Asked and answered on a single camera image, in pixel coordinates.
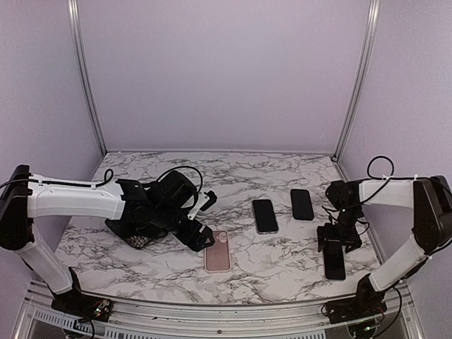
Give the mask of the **pink phone case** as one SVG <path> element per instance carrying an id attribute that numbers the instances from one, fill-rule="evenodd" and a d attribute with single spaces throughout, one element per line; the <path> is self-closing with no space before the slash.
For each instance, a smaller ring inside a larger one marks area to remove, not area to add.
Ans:
<path id="1" fill-rule="evenodd" d="M 229 236 L 226 231 L 213 232 L 215 243 L 205 249 L 205 270 L 224 273 L 231 269 Z"/>

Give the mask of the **black phone case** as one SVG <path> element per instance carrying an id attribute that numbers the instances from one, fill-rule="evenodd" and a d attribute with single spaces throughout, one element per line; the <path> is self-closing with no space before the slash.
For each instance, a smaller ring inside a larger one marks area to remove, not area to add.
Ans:
<path id="1" fill-rule="evenodd" d="M 314 219 L 314 210 L 308 190 L 292 189 L 290 191 L 290 198 L 292 203 L 292 216 L 295 220 L 312 221 Z"/>

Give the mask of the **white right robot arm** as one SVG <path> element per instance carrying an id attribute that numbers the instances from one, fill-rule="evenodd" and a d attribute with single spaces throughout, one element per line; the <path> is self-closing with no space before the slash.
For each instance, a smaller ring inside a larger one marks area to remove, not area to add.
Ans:
<path id="1" fill-rule="evenodd" d="M 377 298 L 451 245 L 451 187 L 442 175 L 339 180 L 327 188 L 326 197 L 337 213 L 316 230 L 326 265 L 343 265 L 343 253 L 361 247 L 360 221 L 376 222 L 380 239 L 387 231 L 400 240 L 399 248 L 358 282 L 350 300 L 356 316 L 367 315 Z"/>

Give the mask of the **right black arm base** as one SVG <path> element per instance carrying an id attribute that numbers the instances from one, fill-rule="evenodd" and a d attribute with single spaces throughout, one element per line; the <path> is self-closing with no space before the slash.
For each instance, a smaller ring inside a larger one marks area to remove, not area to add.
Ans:
<path id="1" fill-rule="evenodd" d="M 321 309 L 331 324 L 352 321 L 384 313 L 387 310 L 384 301 L 386 291 L 378 291 L 371 284 L 370 274 L 357 283 L 354 297 L 326 302 Z"/>

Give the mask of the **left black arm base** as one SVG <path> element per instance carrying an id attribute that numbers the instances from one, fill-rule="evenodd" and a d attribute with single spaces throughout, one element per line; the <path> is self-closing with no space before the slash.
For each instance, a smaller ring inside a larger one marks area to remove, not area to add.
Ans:
<path id="1" fill-rule="evenodd" d="M 61 294 L 51 291 L 52 308 L 75 316 L 86 317 L 89 320 L 108 322 L 112 311 L 112 301 L 83 293 L 75 271 L 69 268 L 69 273 L 72 279 L 71 289 Z"/>

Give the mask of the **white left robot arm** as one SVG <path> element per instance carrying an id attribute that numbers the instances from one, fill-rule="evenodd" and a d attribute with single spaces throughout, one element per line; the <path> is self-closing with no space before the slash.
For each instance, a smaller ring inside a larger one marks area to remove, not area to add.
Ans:
<path id="1" fill-rule="evenodd" d="M 74 314 L 89 308 L 76 274 L 55 256 L 33 230 L 36 218 L 82 216 L 102 218 L 115 235 L 141 248 L 150 240 L 172 233 L 190 250 L 214 245 L 211 228 L 196 215 L 217 201 L 213 191 L 202 192 L 174 167 L 155 181 L 115 179 L 105 172 L 102 182 L 53 179 L 30 173 L 19 165 L 1 185 L 1 248 L 13 251 L 38 274 L 55 297 Z"/>

